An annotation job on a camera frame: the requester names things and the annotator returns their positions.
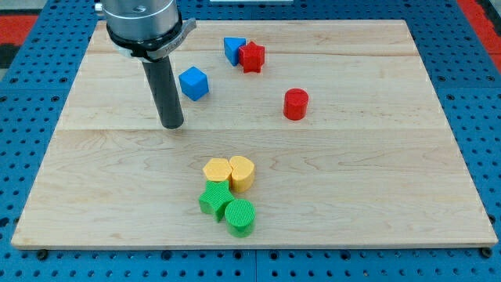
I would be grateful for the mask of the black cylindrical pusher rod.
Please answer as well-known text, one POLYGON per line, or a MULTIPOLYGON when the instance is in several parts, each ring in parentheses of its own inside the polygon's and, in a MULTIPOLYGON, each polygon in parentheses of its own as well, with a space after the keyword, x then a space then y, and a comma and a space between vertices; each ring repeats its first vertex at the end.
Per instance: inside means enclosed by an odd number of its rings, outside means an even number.
POLYGON ((143 63, 142 66, 160 123, 167 129, 181 127, 184 117, 170 59, 165 57, 155 63, 143 63))

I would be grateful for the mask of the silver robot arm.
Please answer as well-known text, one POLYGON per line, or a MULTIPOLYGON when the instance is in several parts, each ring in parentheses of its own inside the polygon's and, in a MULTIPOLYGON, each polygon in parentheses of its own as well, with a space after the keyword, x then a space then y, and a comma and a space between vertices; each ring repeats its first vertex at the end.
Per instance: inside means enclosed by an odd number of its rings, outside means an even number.
POLYGON ((184 20, 176 0, 100 0, 96 14, 117 51, 142 62, 160 123, 176 129, 184 122, 169 55, 196 29, 184 20))

